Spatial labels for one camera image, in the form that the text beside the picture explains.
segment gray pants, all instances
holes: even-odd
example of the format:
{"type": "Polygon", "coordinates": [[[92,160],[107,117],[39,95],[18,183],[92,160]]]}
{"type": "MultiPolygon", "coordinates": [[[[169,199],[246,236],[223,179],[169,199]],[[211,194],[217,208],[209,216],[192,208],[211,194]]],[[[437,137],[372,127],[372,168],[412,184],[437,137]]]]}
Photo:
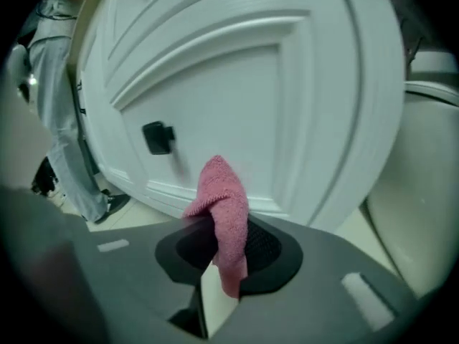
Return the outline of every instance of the gray pants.
{"type": "Polygon", "coordinates": [[[66,61],[70,38],[53,37],[30,47],[30,62],[38,81],[37,112],[52,134],[49,163],[62,190],[88,221],[97,221],[107,211],[107,196],[89,174],[80,144],[72,88],[66,61]]]}

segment tile floor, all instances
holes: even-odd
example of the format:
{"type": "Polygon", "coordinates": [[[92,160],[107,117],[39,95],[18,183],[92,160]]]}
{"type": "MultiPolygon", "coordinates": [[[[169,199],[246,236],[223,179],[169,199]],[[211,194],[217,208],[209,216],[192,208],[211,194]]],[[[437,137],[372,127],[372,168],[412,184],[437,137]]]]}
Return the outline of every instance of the tile floor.
{"type": "MultiPolygon", "coordinates": [[[[120,191],[115,186],[108,183],[102,175],[97,175],[96,181],[101,190],[108,188],[112,194],[120,193],[120,191]]],[[[75,208],[68,200],[63,203],[61,209],[65,213],[78,215],[75,208]]],[[[87,226],[90,231],[102,231],[162,223],[170,220],[170,218],[170,216],[152,209],[140,201],[131,199],[124,208],[118,213],[110,216],[102,224],[96,225],[88,222],[87,226]]],[[[349,216],[349,218],[337,229],[336,234],[354,244],[393,274],[397,274],[389,257],[360,209],[356,209],[354,213],[349,216]]],[[[209,265],[202,276],[201,282],[204,316],[209,336],[212,336],[226,318],[230,316],[231,312],[235,310],[237,300],[223,293],[218,269],[213,264],[209,265]]]]}

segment person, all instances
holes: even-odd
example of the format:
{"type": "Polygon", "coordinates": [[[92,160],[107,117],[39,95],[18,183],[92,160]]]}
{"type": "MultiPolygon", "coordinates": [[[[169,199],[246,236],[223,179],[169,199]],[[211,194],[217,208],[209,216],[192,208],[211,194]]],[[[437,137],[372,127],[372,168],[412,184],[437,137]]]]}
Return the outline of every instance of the person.
{"type": "Polygon", "coordinates": [[[39,23],[29,43],[32,71],[38,84],[37,113],[52,134],[47,154],[60,187],[88,221],[100,223],[120,210],[129,196],[108,196],[89,173],[78,141],[78,124],[66,62],[82,0],[43,0],[39,23]]]}

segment towel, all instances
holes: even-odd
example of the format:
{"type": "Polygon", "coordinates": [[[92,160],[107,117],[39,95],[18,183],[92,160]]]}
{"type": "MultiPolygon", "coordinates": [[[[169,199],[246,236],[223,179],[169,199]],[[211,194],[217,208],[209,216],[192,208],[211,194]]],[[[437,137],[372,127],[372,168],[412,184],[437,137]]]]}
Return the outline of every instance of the towel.
{"type": "Polygon", "coordinates": [[[184,217],[210,212],[215,223],[218,266],[223,291],[239,297],[240,281],[247,276],[244,247],[247,241],[249,204],[244,186],[221,156],[204,166],[199,176],[197,198],[184,212],[184,217]]]}

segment black door handle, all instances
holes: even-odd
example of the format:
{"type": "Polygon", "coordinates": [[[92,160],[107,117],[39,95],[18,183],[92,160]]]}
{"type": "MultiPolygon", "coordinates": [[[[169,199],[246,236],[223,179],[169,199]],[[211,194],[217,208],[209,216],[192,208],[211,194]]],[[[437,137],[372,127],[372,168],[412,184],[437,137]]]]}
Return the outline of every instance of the black door handle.
{"type": "Polygon", "coordinates": [[[142,132],[151,154],[170,154],[171,142],[175,140],[172,126],[166,127],[161,121],[155,121],[144,125],[142,132]]]}

